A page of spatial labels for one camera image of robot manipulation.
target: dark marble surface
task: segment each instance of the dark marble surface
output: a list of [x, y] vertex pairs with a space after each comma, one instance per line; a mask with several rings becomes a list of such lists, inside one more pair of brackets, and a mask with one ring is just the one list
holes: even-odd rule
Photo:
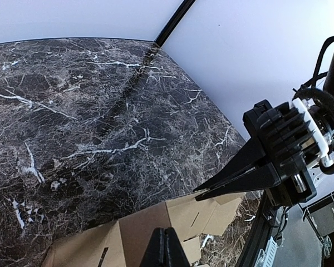
[[191, 192], [243, 142], [151, 42], [0, 44], [0, 266], [39, 266], [57, 238]]
[[198, 264], [210, 267], [236, 266], [253, 225], [261, 192], [249, 192], [239, 205], [233, 222], [223, 236], [201, 236], [202, 258]]

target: cardboard box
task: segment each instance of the cardboard box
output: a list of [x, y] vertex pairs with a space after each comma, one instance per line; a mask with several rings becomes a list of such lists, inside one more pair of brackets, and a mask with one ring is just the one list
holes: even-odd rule
[[42, 267], [138, 267], [155, 228], [173, 227], [190, 263], [200, 259], [201, 233], [222, 235], [243, 193], [200, 202], [182, 196], [57, 240]]

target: white wall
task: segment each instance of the white wall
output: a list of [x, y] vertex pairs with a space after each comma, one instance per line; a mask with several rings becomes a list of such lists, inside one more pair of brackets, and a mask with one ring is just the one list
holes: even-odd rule
[[[196, 1], [164, 49], [248, 139], [243, 113], [265, 98], [273, 106], [291, 100], [331, 35], [334, 0]], [[321, 71], [332, 53], [333, 46]], [[316, 199], [332, 190], [334, 175]]]
[[153, 41], [182, 0], [0, 0], [0, 43], [53, 37]]

